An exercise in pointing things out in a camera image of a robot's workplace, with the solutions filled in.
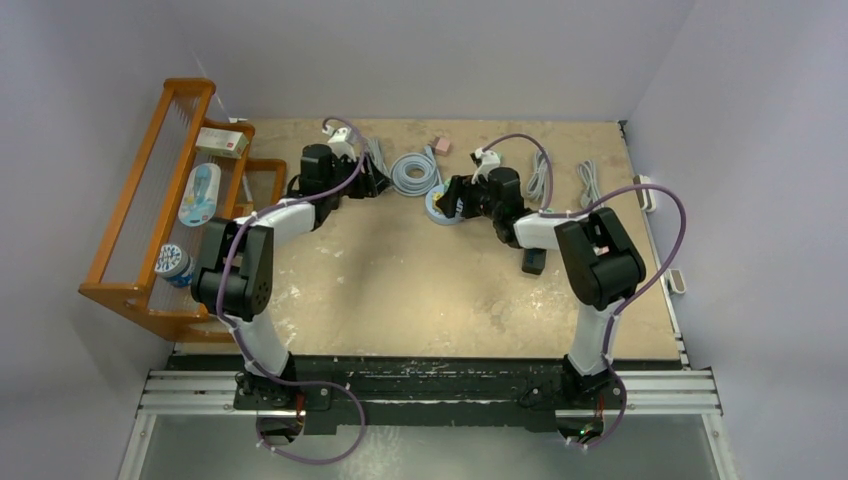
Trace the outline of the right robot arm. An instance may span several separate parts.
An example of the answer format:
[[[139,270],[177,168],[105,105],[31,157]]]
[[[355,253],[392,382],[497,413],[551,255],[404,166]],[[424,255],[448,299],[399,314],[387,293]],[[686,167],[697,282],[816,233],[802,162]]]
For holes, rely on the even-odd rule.
[[[512,248],[560,253],[578,301],[561,392],[576,407],[596,399],[611,379],[621,310],[646,278],[642,256],[616,213],[608,207],[575,219],[534,213],[524,203],[518,173],[509,167],[453,177],[435,206],[447,218],[489,219],[497,238]]]

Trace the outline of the pink usb charger plug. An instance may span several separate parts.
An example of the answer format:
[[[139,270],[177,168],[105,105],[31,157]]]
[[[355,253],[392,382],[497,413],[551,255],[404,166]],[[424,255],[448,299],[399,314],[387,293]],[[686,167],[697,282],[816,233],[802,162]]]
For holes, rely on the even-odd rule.
[[[446,137],[435,137],[429,146],[436,155],[447,156],[451,152],[452,142]]]

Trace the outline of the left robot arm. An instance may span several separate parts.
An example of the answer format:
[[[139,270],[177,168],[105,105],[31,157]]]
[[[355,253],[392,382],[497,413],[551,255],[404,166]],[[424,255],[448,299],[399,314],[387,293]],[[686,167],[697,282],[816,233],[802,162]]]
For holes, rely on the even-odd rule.
[[[344,197],[375,198],[389,185],[370,149],[339,153],[327,144],[303,148],[300,171],[274,205],[238,219],[210,220],[190,286],[192,298],[227,327],[244,359],[245,388],[259,385],[272,408],[297,399],[289,349],[276,336],[268,305],[277,249],[321,227]]]

